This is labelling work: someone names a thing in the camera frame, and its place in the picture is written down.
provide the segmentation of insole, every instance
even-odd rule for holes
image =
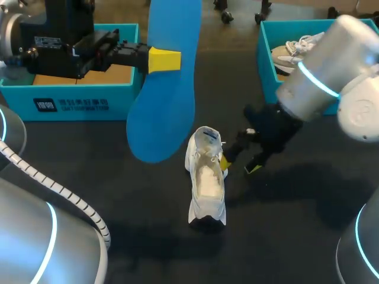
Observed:
[[[215,172],[208,166],[199,169],[198,193],[202,196],[221,198],[223,191]]]
[[[133,154],[148,163],[170,158],[187,137],[195,116],[194,68],[201,0],[152,0],[147,43],[180,51],[181,70],[146,76],[127,120]]]

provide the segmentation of sneaker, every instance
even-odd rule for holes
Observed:
[[[272,61],[274,61],[277,73],[284,76],[291,74],[323,35],[324,32],[316,35],[304,35],[299,41],[288,41],[284,46],[278,46],[271,50]]]
[[[200,127],[190,138],[185,155],[185,168],[191,174],[192,201],[188,223],[207,230],[226,225],[224,178],[220,159],[220,133],[210,127]]]

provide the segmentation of teal box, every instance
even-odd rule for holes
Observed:
[[[265,21],[261,23],[257,48],[258,72],[261,78],[262,89],[267,103],[277,102],[275,91],[283,81],[278,79],[274,63],[271,58],[271,50],[285,45],[286,41],[298,41],[304,35],[314,35],[327,31],[334,20],[298,20],[298,21]],[[374,31],[378,28],[370,19],[362,20]],[[325,114],[336,114],[337,104],[330,106]]]
[[[138,24],[97,24],[96,30],[120,30],[120,39],[138,43]],[[129,84],[33,86],[34,75],[0,82],[9,108],[23,121],[126,120],[142,87],[143,76],[133,68]]]

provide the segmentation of shoe sole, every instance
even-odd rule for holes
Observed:
[[[277,74],[283,75],[283,76],[289,76],[293,72],[293,70],[295,70],[295,68],[285,67],[279,64],[274,64],[274,66],[275,66],[275,71],[277,72]]]

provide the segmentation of cable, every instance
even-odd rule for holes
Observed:
[[[21,157],[19,157],[16,153],[9,148],[7,144],[4,143],[0,139],[0,152],[16,167],[21,169],[24,173],[31,176],[34,180],[41,183],[43,186],[48,189],[58,193],[59,195],[66,198],[68,201],[73,203],[76,207],[86,213],[87,216],[90,217],[91,220],[95,223],[96,227],[99,229],[102,238],[104,239],[105,245],[107,249],[111,246],[111,235],[108,230],[107,225],[104,220],[100,217],[100,215],[86,202],[84,202],[80,197],[69,191],[67,188],[63,187],[59,183],[53,181],[48,178],[44,174],[40,173],[38,170],[30,166],[27,162],[25,162]]]

